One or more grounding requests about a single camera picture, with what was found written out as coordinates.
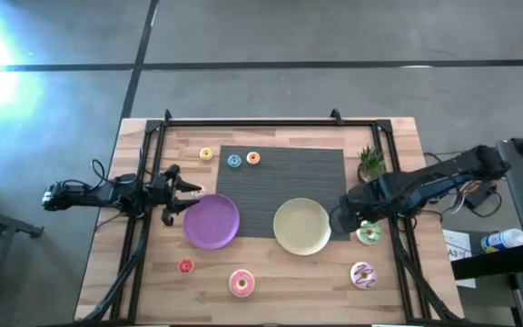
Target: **small toy donut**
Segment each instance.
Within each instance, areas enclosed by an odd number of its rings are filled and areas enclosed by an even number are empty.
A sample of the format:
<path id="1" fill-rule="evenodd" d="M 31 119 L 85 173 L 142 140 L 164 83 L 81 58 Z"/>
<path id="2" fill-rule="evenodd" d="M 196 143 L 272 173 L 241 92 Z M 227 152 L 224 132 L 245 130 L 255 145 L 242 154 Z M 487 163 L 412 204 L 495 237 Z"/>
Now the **small toy donut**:
<path id="1" fill-rule="evenodd" d="M 242 158 L 237 154 L 232 154 L 227 158 L 227 164 L 233 168 L 239 167 L 242 164 Z"/>
<path id="2" fill-rule="evenodd" d="M 199 152 L 199 157 L 205 161 L 211 160 L 213 158 L 213 150 L 211 148 L 202 148 Z"/>
<path id="3" fill-rule="evenodd" d="M 354 286 L 368 290 L 377 282 L 377 273 L 368 263 L 354 263 L 350 268 L 350 280 Z"/>
<path id="4" fill-rule="evenodd" d="M 179 262 L 179 273 L 191 273 L 195 264 L 191 259 L 182 259 Z"/>
<path id="5" fill-rule="evenodd" d="M 250 152 L 247 154 L 247 162 L 250 164 L 257 164 L 260 161 L 260 154 L 256 152 Z"/>
<path id="6" fill-rule="evenodd" d="M 238 269 L 229 278 L 229 290 L 233 295 L 244 298 L 250 296 L 255 287 L 255 280 L 251 272 Z"/>
<path id="7" fill-rule="evenodd" d="M 201 190 L 199 191 L 192 191 L 191 196 L 193 199 L 199 199 L 200 197 L 205 195 L 205 188 L 201 186 Z"/>
<path id="8" fill-rule="evenodd" d="M 371 245 L 380 240 L 380 227 L 375 223 L 364 223 L 357 231 L 359 241 Z"/>

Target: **purple plate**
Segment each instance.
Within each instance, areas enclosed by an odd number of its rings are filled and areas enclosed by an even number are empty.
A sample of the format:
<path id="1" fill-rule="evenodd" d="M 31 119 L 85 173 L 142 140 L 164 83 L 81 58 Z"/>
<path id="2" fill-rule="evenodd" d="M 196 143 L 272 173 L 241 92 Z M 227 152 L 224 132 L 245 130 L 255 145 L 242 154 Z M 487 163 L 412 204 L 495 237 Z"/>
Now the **purple plate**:
<path id="1" fill-rule="evenodd" d="M 219 249 L 229 243 L 240 226 L 240 213 L 228 197 L 205 195 L 187 209 L 183 220 L 185 236 L 205 250 Z"/>

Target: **plate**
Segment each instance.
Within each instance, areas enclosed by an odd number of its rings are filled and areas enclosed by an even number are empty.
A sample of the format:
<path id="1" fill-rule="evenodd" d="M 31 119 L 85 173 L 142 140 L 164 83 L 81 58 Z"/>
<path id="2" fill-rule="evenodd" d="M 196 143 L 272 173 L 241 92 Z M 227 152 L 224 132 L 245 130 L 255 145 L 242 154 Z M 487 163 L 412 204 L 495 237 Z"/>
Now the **plate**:
<path id="1" fill-rule="evenodd" d="M 240 213 L 230 198 L 220 194 L 205 195 L 199 200 L 185 213 L 185 236 L 198 248 L 219 249 L 235 237 Z"/>
<path id="2" fill-rule="evenodd" d="M 310 199 L 297 198 L 281 205 L 273 217 L 273 232 L 286 251 L 310 255 L 321 250 L 331 237 L 328 213 Z"/>

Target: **succulent plant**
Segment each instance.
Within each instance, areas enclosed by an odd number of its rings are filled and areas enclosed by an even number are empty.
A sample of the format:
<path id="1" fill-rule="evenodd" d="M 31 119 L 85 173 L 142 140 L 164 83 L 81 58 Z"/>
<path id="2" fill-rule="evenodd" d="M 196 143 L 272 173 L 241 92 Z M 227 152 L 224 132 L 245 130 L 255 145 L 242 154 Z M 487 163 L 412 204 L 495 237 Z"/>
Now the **succulent plant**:
<path id="1" fill-rule="evenodd" d="M 368 145 L 360 153 L 360 166 L 369 180 L 377 178 L 387 171 L 382 152 Z"/>

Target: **potted plant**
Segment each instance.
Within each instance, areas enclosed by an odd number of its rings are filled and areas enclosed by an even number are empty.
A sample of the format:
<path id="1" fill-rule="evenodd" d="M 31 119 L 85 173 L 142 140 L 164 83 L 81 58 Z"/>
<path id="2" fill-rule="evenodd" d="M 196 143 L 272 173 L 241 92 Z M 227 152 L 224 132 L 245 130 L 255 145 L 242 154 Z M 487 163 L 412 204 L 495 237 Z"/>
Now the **potted plant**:
<path id="1" fill-rule="evenodd" d="M 382 152 L 367 145 L 360 153 L 357 175 L 361 183 L 367 183 L 387 172 Z"/>

